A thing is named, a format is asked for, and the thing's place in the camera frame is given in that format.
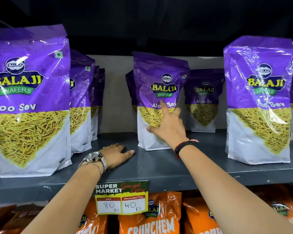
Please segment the dark ceiling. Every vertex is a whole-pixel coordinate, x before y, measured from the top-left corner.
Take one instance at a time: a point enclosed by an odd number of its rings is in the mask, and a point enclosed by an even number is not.
[[[242,35],[293,39],[293,0],[0,0],[0,20],[62,23],[84,54],[222,56]]]

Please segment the black wrist band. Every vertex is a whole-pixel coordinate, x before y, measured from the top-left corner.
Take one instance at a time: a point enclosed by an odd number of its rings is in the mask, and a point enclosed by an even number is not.
[[[182,142],[180,143],[179,145],[176,146],[175,148],[175,154],[179,157],[179,153],[180,153],[180,150],[187,146],[187,145],[194,145],[194,143],[198,142],[198,140],[196,139],[190,139],[188,141],[185,141],[185,142]]]

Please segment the silver watch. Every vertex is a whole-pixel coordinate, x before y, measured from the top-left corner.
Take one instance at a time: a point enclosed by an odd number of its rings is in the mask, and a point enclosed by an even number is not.
[[[106,171],[106,162],[104,160],[103,154],[100,153],[99,151],[97,152],[92,152],[86,155],[86,157],[82,160],[83,161],[87,161],[87,162],[96,162],[96,161],[101,161],[104,167],[104,171]]]

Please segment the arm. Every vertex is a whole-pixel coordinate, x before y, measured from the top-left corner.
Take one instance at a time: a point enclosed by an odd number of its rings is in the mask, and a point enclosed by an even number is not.
[[[133,150],[121,153],[123,149],[122,145],[114,144],[100,150],[107,169],[118,166],[134,153]],[[103,164],[96,164],[103,171]],[[99,179],[100,172],[95,165],[82,165],[22,234],[76,234],[82,214]]]
[[[175,149],[180,143],[188,141],[179,118],[180,109],[177,108],[170,114],[165,103],[160,102],[160,105],[163,121],[160,127],[148,127],[148,131]],[[223,233],[293,233],[293,225],[288,220],[237,182],[195,146],[185,146],[179,156]]]

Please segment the store shelf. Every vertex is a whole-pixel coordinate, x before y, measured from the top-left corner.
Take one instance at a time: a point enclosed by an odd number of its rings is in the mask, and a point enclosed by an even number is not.
[[[291,163],[246,165],[227,159],[224,152],[226,130],[191,133],[189,136],[198,139],[198,147],[243,185],[293,182],[293,141]],[[186,167],[180,159],[175,158],[172,150],[147,152],[137,147],[137,135],[134,133],[107,133],[93,142],[91,150],[75,154],[72,158],[73,165],[50,177],[0,178],[0,203],[51,199],[70,179],[86,153],[114,143],[123,144],[128,150],[134,149],[137,154],[116,169],[103,174],[101,182],[149,180],[150,192],[196,189]]]

